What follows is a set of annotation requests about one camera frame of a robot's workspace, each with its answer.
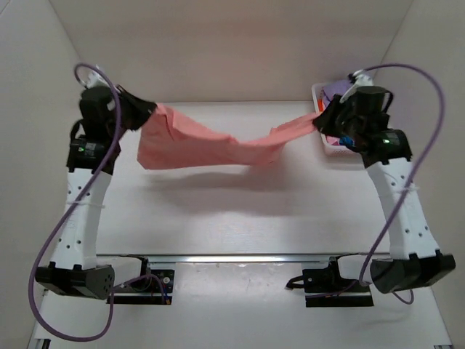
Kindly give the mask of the salmon pink t shirt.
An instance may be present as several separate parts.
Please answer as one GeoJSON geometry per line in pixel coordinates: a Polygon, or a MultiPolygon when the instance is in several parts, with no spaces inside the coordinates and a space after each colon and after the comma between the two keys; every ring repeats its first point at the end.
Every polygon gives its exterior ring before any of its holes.
{"type": "Polygon", "coordinates": [[[137,160],[147,170],[270,164],[287,143],[316,131],[318,116],[309,113],[272,128],[265,137],[241,142],[159,104],[141,128],[137,160]]]}

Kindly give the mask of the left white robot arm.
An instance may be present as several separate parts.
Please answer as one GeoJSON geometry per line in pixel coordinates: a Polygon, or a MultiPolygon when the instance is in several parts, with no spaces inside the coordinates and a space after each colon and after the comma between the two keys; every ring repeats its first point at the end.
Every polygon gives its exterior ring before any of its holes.
{"type": "Polygon", "coordinates": [[[144,257],[97,259],[97,230],[121,152],[119,140],[126,131],[141,128],[156,109],[154,102],[122,87],[116,90],[118,100],[108,87],[85,89],[78,104],[81,119],[70,131],[65,207],[72,212],[59,229],[51,260],[33,272],[35,282],[58,295],[106,300],[117,283],[128,281],[135,289],[144,289],[152,280],[144,257]]]}

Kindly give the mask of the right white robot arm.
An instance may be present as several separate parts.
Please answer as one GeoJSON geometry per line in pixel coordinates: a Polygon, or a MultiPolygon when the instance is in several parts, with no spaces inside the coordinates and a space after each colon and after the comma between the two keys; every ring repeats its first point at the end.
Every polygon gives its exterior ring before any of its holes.
{"type": "Polygon", "coordinates": [[[336,297],[356,285],[374,285],[383,294],[428,287],[456,267],[434,239],[413,183],[417,164],[406,134],[389,127],[388,109],[394,95],[378,86],[352,86],[335,95],[314,125],[324,135],[338,137],[360,154],[375,185],[386,219],[380,235],[389,237],[389,258],[373,255],[332,257],[323,269],[304,270],[287,289],[304,289],[311,297],[336,297]]]}

